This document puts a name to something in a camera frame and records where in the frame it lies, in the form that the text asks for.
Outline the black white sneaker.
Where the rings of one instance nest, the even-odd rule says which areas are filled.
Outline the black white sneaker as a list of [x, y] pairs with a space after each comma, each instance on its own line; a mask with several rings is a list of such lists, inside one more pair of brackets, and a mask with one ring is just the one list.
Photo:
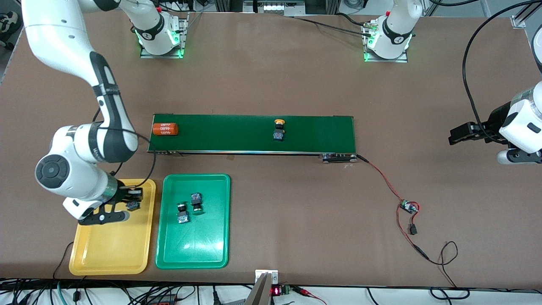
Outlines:
[[0, 13], [0, 46], [6, 50], [12, 50], [13, 44], [8, 40], [22, 26], [22, 18], [17, 12], [9, 11]]

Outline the grey box with lights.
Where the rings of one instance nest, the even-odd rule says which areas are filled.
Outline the grey box with lights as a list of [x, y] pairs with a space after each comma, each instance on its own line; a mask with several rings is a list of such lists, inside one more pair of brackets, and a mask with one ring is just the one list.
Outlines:
[[241, 12], [303, 16], [306, 6], [304, 0], [243, 0]]

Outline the green plastic tray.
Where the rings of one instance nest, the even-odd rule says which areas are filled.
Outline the green plastic tray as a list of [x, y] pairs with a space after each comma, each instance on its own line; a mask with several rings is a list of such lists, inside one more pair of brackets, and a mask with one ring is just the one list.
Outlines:
[[[229, 259], [231, 179], [227, 174], [171, 174], [164, 179], [155, 265], [159, 269], [220, 269]], [[201, 193], [202, 215], [191, 195]], [[190, 222], [178, 224], [177, 204], [186, 203]]]

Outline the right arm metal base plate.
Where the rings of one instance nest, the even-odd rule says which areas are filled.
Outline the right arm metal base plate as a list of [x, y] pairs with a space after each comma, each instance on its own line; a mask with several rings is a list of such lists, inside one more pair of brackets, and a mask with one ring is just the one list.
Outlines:
[[141, 45], [141, 58], [184, 58], [185, 44], [190, 15], [186, 18], [161, 12], [164, 17], [164, 29], [151, 42], [143, 42], [138, 35]]

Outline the green conveyor belt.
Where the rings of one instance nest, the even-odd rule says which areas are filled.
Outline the green conveyor belt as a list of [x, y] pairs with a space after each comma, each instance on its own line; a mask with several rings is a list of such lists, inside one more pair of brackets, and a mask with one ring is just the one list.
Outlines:
[[[283, 141], [273, 139], [276, 119], [286, 122]], [[155, 114], [154, 123], [177, 123], [179, 133], [151, 132], [149, 153], [306, 155], [326, 164], [358, 160], [352, 116]]]

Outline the yellow plastic tray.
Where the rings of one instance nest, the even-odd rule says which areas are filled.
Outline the yellow plastic tray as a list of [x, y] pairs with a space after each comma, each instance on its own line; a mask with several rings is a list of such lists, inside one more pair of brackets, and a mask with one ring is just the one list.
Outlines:
[[75, 276], [135, 275], [148, 263], [156, 184], [142, 186], [141, 208], [124, 222], [81, 226], [75, 232], [69, 270]]

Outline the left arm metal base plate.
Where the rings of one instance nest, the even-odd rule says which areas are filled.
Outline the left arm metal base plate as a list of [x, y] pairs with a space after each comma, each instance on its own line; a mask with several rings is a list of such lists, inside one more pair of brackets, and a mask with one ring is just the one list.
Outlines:
[[407, 63], [407, 49], [412, 39], [412, 33], [388, 37], [382, 30], [382, 21], [374, 19], [364, 23], [362, 33], [368, 33], [363, 38], [363, 54], [365, 62], [395, 62]]

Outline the red clip lead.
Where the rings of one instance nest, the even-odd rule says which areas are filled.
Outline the red clip lead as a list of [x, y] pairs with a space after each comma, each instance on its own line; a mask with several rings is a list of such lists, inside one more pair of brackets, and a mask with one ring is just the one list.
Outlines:
[[327, 305], [327, 303], [323, 299], [321, 299], [319, 297], [316, 297], [314, 294], [312, 294], [311, 292], [309, 292], [306, 289], [301, 288], [300, 286], [290, 286], [290, 288], [292, 289], [292, 291], [294, 293], [302, 295], [303, 297], [308, 297], [310, 299], [318, 300], [318, 301], [322, 302], [324, 305]]

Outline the grey aluminium post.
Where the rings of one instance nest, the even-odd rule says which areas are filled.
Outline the grey aluminium post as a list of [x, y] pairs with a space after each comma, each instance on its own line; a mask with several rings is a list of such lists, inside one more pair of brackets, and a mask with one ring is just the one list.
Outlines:
[[271, 274], [262, 274], [255, 282], [243, 305], [271, 305]]

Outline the aluminium frame profile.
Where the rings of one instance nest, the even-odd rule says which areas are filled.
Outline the aluminium frame profile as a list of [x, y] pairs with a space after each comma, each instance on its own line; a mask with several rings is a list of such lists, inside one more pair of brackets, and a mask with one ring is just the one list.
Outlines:
[[542, 8], [542, 0], [540, 0], [540, 2], [532, 2], [521, 6], [521, 9], [515, 15], [510, 17], [513, 29], [525, 29], [526, 21], [540, 8]]

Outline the aluminium mounting bracket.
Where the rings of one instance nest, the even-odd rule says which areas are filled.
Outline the aluminium mounting bracket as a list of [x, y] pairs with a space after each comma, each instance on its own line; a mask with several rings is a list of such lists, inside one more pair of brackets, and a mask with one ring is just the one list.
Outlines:
[[270, 269], [256, 269], [255, 270], [255, 282], [258, 281], [259, 277], [262, 274], [271, 274], [271, 281], [273, 285], [279, 284], [279, 273], [277, 270], [270, 270]]

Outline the orange cylinder with print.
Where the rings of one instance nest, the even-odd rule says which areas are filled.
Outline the orange cylinder with print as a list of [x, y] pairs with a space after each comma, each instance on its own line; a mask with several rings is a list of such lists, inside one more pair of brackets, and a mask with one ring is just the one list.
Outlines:
[[177, 123], [154, 123], [152, 134], [155, 136], [176, 136], [179, 133]]

